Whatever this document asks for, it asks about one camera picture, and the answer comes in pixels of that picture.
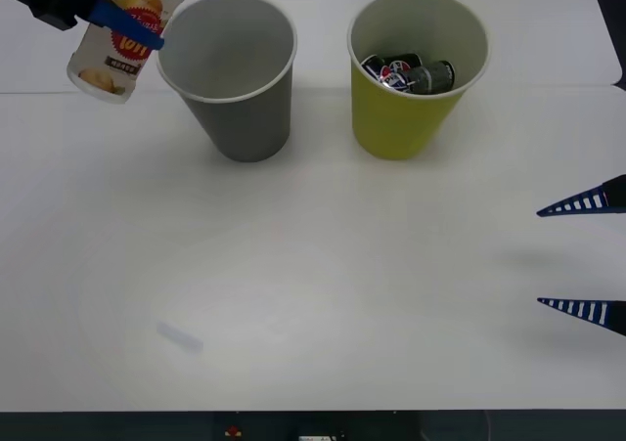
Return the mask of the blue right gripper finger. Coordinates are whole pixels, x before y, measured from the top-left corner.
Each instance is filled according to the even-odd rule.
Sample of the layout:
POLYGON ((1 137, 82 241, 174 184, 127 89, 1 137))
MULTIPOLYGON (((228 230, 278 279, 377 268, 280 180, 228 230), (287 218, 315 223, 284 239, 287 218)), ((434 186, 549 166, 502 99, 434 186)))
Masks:
POLYGON ((569 198, 564 198, 537 212, 538 216, 564 216, 585 214, 624 214, 625 178, 618 177, 569 198))
POLYGON ((626 302, 624 300, 571 300, 538 297, 537 301, 562 314, 626 335, 626 302))

